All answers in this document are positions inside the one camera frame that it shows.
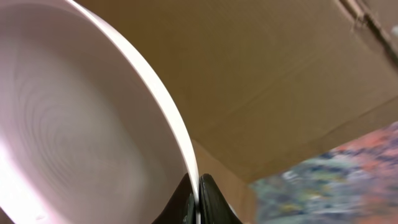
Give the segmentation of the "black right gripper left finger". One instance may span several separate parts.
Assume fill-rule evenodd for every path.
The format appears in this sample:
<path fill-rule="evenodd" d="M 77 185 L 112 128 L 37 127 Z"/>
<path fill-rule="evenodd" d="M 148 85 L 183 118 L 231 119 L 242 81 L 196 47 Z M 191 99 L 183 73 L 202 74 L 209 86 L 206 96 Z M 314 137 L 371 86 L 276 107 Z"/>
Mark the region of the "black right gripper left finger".
<path fill-rule="evenodd" d="M 196 224 L 195 200 L 188 174 L 185 174 L 170 200 L 152 224 Z"/>

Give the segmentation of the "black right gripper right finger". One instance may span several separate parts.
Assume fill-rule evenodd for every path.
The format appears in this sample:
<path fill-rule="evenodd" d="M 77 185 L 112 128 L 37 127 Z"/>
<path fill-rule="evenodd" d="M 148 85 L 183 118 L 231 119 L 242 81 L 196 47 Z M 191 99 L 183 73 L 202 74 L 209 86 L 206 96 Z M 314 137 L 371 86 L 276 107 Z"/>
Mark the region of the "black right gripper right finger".
<path fill-rule="evenodd" d="M 243 224 L 230 208 L 210 174 L 199 179 L 201 224 Z"/>

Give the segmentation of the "white round plate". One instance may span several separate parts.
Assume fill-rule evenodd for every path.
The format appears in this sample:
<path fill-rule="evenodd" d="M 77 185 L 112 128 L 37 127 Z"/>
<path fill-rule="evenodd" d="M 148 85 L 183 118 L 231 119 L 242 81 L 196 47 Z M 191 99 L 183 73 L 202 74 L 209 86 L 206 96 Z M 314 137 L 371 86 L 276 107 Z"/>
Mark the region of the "white round plate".
<path fill-rule="evenodd" d="M 198 167 L 166 87 L 76 1 L 1 2 L 1 208 L 14 223 L 152 223 Z"/>

